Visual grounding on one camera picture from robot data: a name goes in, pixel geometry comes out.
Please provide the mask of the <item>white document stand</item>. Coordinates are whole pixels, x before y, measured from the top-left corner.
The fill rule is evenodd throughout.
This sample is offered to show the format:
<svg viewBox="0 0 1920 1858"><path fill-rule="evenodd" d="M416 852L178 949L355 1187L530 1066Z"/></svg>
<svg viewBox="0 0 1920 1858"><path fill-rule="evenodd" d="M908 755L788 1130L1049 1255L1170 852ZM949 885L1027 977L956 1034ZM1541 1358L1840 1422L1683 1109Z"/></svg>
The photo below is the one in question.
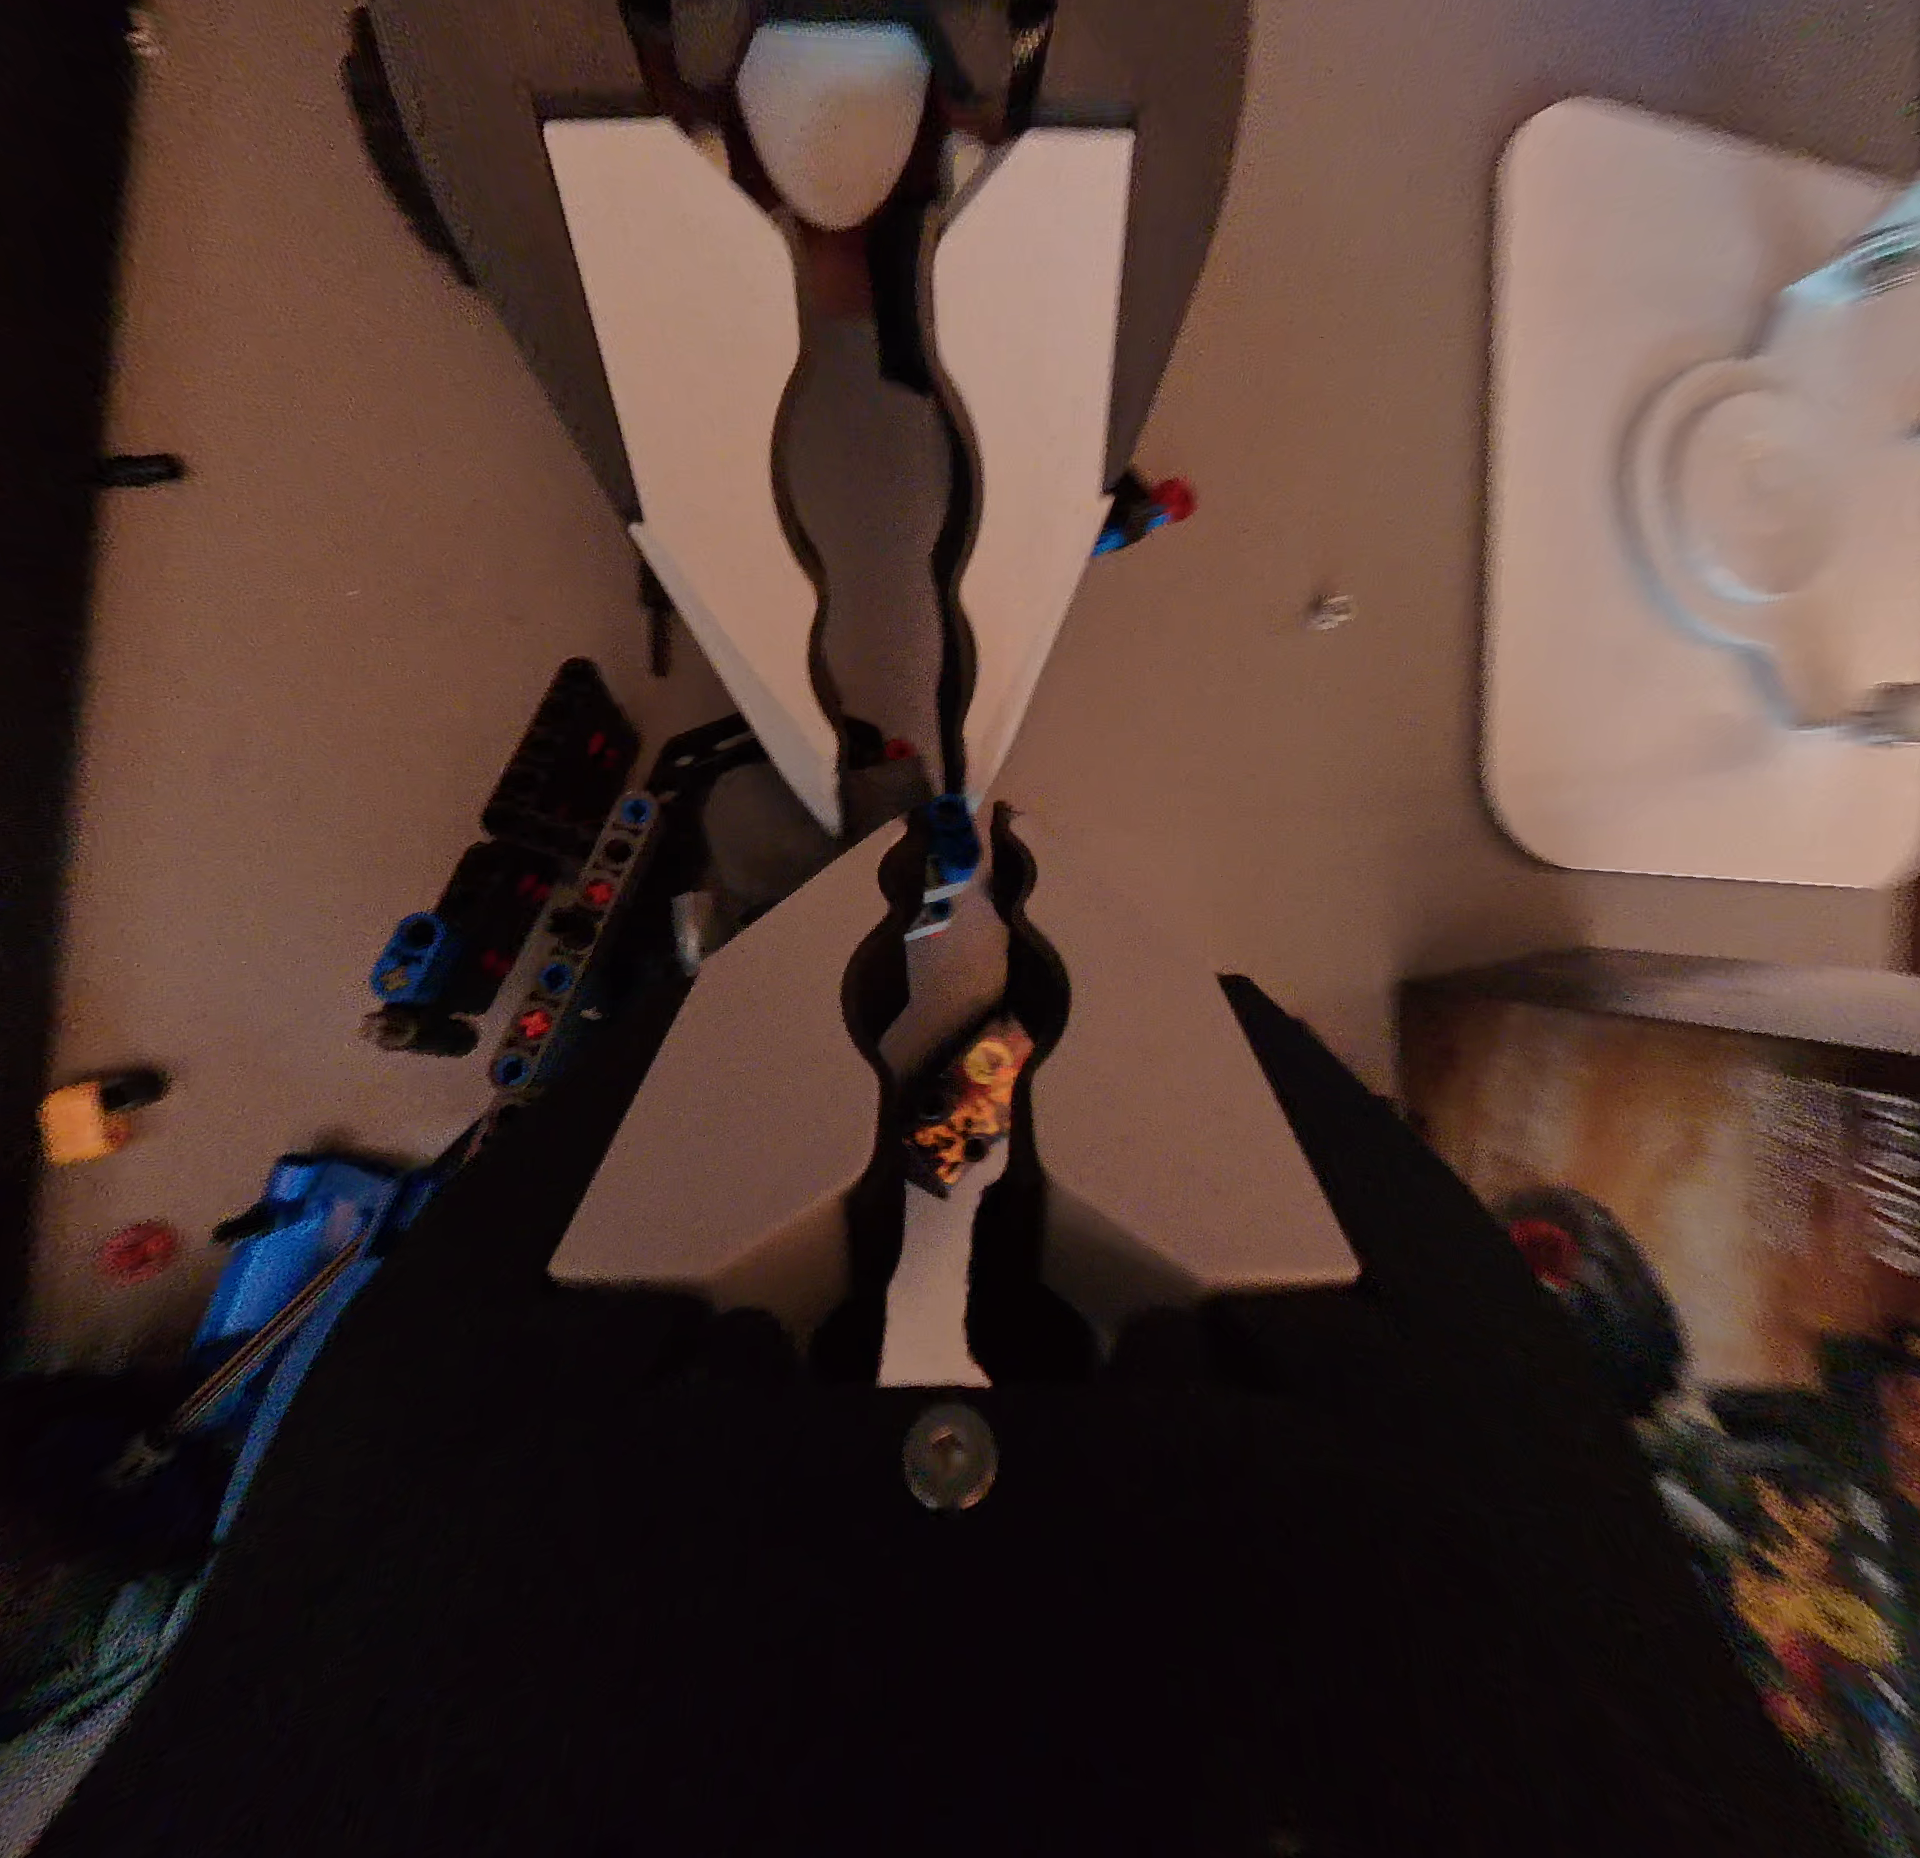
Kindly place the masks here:
<svg viewBox="0 0 1920 1858"><path fill-rule="evenodd" d="M1564 868L1915 866L1915 179L1579 97L1496 172L1480 781Z"/></svg>

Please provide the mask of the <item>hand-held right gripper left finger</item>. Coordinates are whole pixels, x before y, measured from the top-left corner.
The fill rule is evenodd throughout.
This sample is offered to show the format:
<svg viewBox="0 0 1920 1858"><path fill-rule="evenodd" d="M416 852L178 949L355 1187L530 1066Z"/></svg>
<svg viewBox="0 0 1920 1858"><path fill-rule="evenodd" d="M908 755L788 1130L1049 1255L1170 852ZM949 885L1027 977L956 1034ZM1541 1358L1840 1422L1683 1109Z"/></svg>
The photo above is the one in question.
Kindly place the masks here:
<svg viewBox="0 0 1920 1858"><path fill-rule="evenodd" d="M846 1199L872 1164L909 1004L887 818L709 955L546 1273L821 1324L846 1292Z"/></svg>

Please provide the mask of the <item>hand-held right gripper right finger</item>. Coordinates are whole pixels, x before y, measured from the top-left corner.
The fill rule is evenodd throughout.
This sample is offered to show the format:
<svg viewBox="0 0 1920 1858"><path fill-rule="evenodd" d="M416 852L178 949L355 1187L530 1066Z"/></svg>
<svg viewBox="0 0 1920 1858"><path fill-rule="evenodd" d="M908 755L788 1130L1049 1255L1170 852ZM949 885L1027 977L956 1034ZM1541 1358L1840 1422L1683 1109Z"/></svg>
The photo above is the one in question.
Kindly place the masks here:
<svg viewBox="0 0 1920 1858"><path fill-rule="evenodd" d="M1359 1277L1219 969L1088 831L994 806L1010 946L1063 988L1034 1034L1041 1277L1101 1333L1158 1305Z"/></svg>

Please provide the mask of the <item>small connector with blue pin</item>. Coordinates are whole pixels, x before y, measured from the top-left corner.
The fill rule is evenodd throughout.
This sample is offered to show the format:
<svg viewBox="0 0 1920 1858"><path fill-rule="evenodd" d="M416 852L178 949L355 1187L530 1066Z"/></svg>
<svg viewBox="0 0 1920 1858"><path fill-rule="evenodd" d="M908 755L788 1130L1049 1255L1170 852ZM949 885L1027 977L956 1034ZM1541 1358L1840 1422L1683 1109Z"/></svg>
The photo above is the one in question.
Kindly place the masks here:
<svg viewBox="0 0 1920 1858"><path fill-rule="evenodd" d="M980 868L980 836L976 806L965 793L928 799L909 823L909 839L919 845L919 907L902 929L902 942L928 942L943 935L956 907L973 891Z"/></svg>

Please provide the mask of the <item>toy truck set box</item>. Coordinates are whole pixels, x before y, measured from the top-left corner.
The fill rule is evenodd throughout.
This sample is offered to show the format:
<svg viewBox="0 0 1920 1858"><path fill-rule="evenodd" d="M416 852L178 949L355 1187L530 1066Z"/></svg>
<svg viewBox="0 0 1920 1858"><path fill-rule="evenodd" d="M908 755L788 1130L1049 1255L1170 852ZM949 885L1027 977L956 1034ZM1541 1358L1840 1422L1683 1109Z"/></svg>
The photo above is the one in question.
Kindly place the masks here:
<svg viewBox="0 0 1920 1858"><path fill-rule="evenodd" d="M1660 1276L1668 1515L1861 1846L1915 1855L1915 975L1539 955L1406 983L1400 1074L1486 1209L1573 1187Z"/></svg>

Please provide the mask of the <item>blue and black connector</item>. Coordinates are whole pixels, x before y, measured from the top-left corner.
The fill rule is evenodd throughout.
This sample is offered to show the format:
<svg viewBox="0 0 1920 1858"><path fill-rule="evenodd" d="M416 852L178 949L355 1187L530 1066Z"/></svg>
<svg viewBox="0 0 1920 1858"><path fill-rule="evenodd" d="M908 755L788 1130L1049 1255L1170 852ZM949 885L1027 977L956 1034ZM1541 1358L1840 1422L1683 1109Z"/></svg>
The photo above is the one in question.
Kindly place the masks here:
<svg viewBox="0 0 1920 1858"><path fill-rule="evenodd" d="M366 975L374 1009L361 1019L361 1037L382 1054L474 1054L474 1022L445 1008L454 963L457 938L437 910L400 918Z"/></svg>

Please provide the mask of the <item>toy truck chassis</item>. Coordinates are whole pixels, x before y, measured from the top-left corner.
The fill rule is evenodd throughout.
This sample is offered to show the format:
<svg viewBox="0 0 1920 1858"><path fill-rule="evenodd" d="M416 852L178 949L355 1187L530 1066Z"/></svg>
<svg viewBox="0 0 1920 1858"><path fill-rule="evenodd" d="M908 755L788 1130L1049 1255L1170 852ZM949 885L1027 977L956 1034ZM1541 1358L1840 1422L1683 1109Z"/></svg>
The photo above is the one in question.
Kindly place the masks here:
<svg viewBox="0 0 1920 1858"><path fill-rule="evenodd" d="M672 901L706 866L705 801L760 763L762 744L732 713L672 736L641 769L637 728L597 666L562 663L484 811L496 842L557 864L530 935L532 975L490 1059L493 1121L548 1091L573 1045L679 961Z"/></svg>

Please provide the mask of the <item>orange block with black pin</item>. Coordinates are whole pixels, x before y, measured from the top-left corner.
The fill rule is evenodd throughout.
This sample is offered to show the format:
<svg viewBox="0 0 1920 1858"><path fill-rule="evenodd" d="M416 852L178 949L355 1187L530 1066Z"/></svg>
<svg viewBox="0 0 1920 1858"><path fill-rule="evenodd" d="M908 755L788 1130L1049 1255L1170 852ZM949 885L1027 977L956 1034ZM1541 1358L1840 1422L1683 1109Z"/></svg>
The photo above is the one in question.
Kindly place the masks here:
<svg viewBox="0 0 1920 1858"><path fill-rule="evenodd" d="M171 1089L168 1071L132 1066L74 1077L37 1104L42 1164L84 1164L121 1150L136 1119Z"/></svg>

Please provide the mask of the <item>black connector with coloured pins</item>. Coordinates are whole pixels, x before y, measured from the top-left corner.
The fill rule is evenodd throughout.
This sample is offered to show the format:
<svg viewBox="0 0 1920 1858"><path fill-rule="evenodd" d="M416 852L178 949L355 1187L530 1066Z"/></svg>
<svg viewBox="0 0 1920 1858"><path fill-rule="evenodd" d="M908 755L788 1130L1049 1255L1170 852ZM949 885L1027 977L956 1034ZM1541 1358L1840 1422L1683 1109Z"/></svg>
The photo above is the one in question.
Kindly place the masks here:
<svg viewBox="0 0 1920 1858"><path fill-rule="evenodd" d="M1142 541L1154 531L1182 523L1193 513L1197 493L1184 478L1148 479L1126 470L1108 493L1106 518L1089 541L1089 556L1113 556Z"/></svg>

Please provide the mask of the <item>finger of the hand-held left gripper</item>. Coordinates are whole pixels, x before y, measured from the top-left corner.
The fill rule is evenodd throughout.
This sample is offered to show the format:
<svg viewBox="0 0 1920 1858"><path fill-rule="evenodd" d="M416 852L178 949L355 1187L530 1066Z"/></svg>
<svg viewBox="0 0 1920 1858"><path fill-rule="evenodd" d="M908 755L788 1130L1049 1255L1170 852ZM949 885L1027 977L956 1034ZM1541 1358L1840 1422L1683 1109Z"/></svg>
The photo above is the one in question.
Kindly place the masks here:
<svg viewBox="0 0 1920 1858"><path fill-rule="evenodd" d="M1036 125L996 145L932 244L940 389L973 450L956 558L962 793L986 805L1102 532L1134 132Z"/></svg>
<svg viewBox="0 0 1920 1858"><path fill-rule="evenodd" d="M543 125L625 450L635 547L810 815L840 831L818 596L778 511L796 276L773 217L671 118Z"/></svg>

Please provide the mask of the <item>blue body panel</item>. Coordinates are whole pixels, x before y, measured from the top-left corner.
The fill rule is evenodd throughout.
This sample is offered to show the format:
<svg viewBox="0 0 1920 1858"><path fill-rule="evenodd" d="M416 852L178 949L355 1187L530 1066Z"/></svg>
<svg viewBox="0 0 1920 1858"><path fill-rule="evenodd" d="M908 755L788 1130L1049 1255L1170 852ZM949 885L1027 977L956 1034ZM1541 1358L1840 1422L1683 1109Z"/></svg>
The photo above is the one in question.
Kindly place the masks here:
<svg viewBox="0 0 1920 1858"><path fill-rule="evenodd" d="M292 1353L363 1284L445 1180L443 1159L284 1154L258 1197L222 1222L217 1277L186 1344L190 1391L168 1433L236 1444Z"/></svg>

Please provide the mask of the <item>grey desk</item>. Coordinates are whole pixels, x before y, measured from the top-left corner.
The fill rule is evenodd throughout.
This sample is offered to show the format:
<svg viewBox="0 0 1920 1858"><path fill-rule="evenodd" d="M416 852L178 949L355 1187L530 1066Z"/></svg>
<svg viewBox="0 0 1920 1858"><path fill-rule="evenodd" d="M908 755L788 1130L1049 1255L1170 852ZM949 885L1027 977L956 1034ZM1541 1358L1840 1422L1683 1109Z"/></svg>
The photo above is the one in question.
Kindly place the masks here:
<svg viewBox="0 0 1920 1858"><path fill-rule="evenodd" d="M113 420L186 457L102 509L57 1074L173 1091L54 1171L20 1353L190 1330L199 1242L314 1140L440 1150L477 1066L374 1054L363 975L468 845L548 672L652 740L632 558L514 346L402 227L335 77L357 0L146 0ZM1149 910L1373 1081L1400 972L1600 942L1877 965L1883 891L1526 864L1476 793L1486 193L1510 127L1608 94L1819 159L1915 165L1915 0L1258 0L1235 191L1140 461L1190 523L1102 558L1004 769L1102 828ZM1319 637L1310 599L1355 619ZM179 1234L110 1288L97 1245Z"/></svg>

